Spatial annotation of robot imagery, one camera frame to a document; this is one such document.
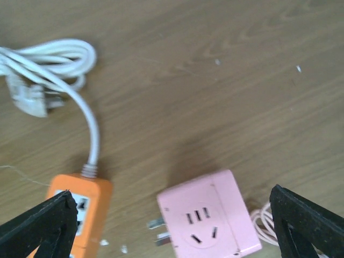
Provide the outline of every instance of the cable strain relief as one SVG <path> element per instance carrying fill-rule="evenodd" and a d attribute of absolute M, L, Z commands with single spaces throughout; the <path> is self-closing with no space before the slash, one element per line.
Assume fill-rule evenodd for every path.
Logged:
<path fill-rule="evenodd" d="M 87 178 L 96 178 L 97 166 L 92 164 L 85 164 L 82 168 L 81 175 Z"/>

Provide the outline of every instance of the power socket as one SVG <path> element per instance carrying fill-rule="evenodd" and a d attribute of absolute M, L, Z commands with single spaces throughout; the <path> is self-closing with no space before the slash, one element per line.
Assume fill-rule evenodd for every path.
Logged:
<path fill-rule="evenodd" d="M 53 178 L 47 199 L 68 189 L 77 205 L 77 232 L 70 258 L 95 258 L 112 196 L 112 183 L 81 174 Z"/>
<path fill-rule="evenodd" d="M 178 258 L 243 257 L 262 248 L 230 170 L 205 175 L 165 190 L 157 197 L 168 235 Z"/>

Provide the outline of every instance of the plug prongs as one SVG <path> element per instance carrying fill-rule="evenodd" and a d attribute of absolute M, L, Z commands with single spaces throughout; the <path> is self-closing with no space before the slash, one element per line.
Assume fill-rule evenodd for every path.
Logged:
<path fill-rule="evenodd" d="M 163 220 L 163 218 L 159 218 L 159 219 L 154 219 L 151 220 L 150 222 L 147 223 L 147 227 L 149 230 L 153 230 L 155 228 L 161 227 L 163 225 L 165 225 L 165 221 Z"/>
<path fill-rule="evenodd" d="M 166 245 L 167 243 L 171 243 L 170 234 L 168 232 L 157 235 L 157 240 L 155 241 L 156 246 Z"/>

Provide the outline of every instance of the thin wire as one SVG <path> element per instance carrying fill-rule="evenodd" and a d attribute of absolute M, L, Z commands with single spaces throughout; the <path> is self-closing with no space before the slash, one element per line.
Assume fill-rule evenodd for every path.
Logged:
<path fill-rule="evenodd" d="M 21 75 L 53 91 L 67 93 L 80 107 L 90 128 L 88 165 L 98 163 L 100 136 L 96 118 L 78 90 L 85 85 L 85 73 L 96 63 L 94 48 L 85 41 L 61 39 L 12 50 L 0 47 L 0 75 Z M 68 84 L 64 80 L 74 78 Z"/>
<path fill-rule="evenodd" d="M 25 175 L 24 172 L 22 172 L 21 170 L 19 170 L 18 168 L 16 168 L 15 166 L 10 166 L 10 165 L 4 165 L 4 166 L 0 166 L 0 169 L 5 169 L 5 168 L 10 168 L 13 169 L 19 176 L 21 176 L 24 180 L 28 180 L 31 183 L 35 183 L 35 184 L 40 184 L 40 185 L 44 185 L 44 186 L 50 186 L 50 184 L 44 184 L 35 180 L 32 180 L 31 178 L 29 178 L 27 175 Z"/>
<path fill-rule="evenodd" d="M 266 243 L 270 243 L 274 246 L 278 245 L 277 236 L 275 233 L 275 225 L 273 221 L 273 215 L 269 212 L 270 203 L 267 202 L 263 208 L 254 210 L 251 212 L 251 220 L 253 226 L 257 231 L 258 237 Z M 321 251 L 316 250 L 319 258 L 329 258 L 327 255 L 323 254 Z"/>

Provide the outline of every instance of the wood grain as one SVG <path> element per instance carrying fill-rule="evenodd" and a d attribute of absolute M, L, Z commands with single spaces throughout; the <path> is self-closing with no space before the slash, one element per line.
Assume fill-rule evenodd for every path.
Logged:
<path fill-rule="evenodd" d="M 100 173 L 115 185 L 98 257 L 174 257 L 146 230 L 155 196 L 218 168 L 234 172 L 250 209 L 278 183 L 344 216 L 341 0 L 0 2 L 2 46 L 72 37 L 97 48 L 82 95 L 102 130 Z M 80 170 L 89 135 L 72 101 L 29 117 L 1 79 L 0 109 L 0 165 L 42 183 Z M 0 187 L 0 223 L 47 191 L 11 169 Z M 251 257 L 278 254 L 264 245 Z"/>

